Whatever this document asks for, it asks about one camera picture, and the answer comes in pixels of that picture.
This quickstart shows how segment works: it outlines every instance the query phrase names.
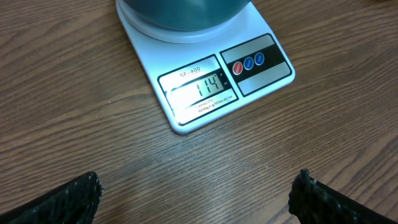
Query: brown wood table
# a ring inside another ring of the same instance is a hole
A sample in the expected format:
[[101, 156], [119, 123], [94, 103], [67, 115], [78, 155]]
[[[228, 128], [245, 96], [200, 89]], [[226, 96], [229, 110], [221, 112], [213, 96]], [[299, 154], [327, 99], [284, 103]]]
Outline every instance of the brown wood table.
[[113, 0], [0, 2], [0, 213], [86, 172], [95, 223], [297, 223], [300, 169], [398, 220], [398, 1], [254, 1], [293, 84], [173, 132]]

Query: round weighing plate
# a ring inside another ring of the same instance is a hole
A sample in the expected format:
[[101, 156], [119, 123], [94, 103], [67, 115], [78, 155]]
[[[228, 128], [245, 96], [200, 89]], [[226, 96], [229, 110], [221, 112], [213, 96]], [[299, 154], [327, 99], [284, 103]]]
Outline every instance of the round weighing plate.
[[176, 44], [192, 44], [214, 38], [217, 35], [225, 32], [226, 29], [229, 29], [233, 24], [233, 20], [236, 18], [236, 16], [234, 16], [232, 19], [218, 26], [205, 30], [192, 32], [174, 31], [157, 27], [142, 20], [137, 15], [137, 13], [135, 13], [134, 10], [130, 6], [128, 6], [123, 0], [118, 0], [118, 3], [122, 9], [124, 17], [137, 30], [155, 39]]

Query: dark teal bowl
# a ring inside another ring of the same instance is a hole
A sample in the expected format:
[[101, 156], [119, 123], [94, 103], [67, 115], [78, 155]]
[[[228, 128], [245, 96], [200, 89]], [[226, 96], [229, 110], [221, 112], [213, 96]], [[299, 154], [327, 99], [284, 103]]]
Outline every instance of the dark teal bowl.
[[170, 30], [196, 31], [217, 26], [250, 0], [124, 0], [144, 20]]

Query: kitchen scale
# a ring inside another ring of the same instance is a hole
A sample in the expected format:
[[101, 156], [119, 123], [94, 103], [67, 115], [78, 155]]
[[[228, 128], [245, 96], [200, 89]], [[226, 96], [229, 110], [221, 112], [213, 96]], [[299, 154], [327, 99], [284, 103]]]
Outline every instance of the kitchen scale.
[[198, 129], [288, 85], [295, 70], [250, 2], [229, 21], [180, 32], [143, 21], [123, 0], [119, 18], [171, 127]]

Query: display screen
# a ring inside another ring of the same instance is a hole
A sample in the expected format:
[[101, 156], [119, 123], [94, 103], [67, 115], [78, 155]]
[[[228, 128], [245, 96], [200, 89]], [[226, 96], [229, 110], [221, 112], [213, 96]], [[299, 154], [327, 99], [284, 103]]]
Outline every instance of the display screen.
[[217, 74], [209, 75], [187, 85], [173, 89], [169, 94], [172, 108], [185, 109], [192, 104], [224, 90]]

